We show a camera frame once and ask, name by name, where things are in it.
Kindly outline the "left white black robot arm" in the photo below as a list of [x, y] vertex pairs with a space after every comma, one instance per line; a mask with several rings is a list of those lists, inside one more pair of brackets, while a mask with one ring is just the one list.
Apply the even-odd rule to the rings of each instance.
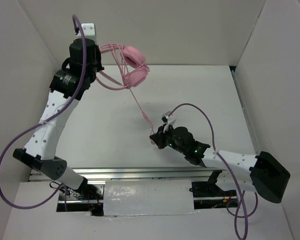
[[56, 156], [56, 148], [64, 127], [75, 107], [101, 70], [101, 53], [92, 39], [78, 38], [69, 46], [69, 57], [50, 83], [48, 100], [37, 127], [23, 148], [13, 157], [49, 179], [66, 185], [76, 199], [100, 198], [100, 190]]

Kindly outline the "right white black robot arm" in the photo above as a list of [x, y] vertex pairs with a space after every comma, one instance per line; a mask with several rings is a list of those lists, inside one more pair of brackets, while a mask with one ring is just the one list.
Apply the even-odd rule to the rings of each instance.
[[243, 191], [258, 193], [265, 200], [279, 204], [282, 201], [291, 174], [270, 153], [239, 154], [224, 150], [214, 150], [209, 144], [194, 139], [192, 133], [184, 126], [173, 128], [166, 124], [160, 126], [149, 137], [159, 149], [170, 147], [181, 153], [185, 160], [195, 166], [227, 170], [247, 176], [251, 188]]

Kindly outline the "pink headphones with cable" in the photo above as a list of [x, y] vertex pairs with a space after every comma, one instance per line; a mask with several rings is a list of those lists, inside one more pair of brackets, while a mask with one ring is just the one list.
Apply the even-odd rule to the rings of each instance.
[[130, 91], [133, 99], [135, 100], [139, 110], [142, 113], [143, 118], [146, 120], [150, 126], [150, 133], [154, 134], [154, 126], [148, 115], [142, 109], [140, 103], [138, 102], [132, 88], [139, 86], [143, 83], [150, 72], [150, 68], [146, 63], [146, 58], [138, 49], [123, 45], [115, 42], [110, 42], [99, 47], [100, 53], [111, 53], [115, 63], [119, 69], [121, 76], [121, 82], [115, 80], [113, 77], [105, 73], [103, 70], [99, 71], [99, 74], [105, 79], [111, 81], [112, 83], [118, 85], [118, 87], [111, 87], [103, 83], [98, 77], [95, 80], [104, 88], [112, 91], [128, 90]]

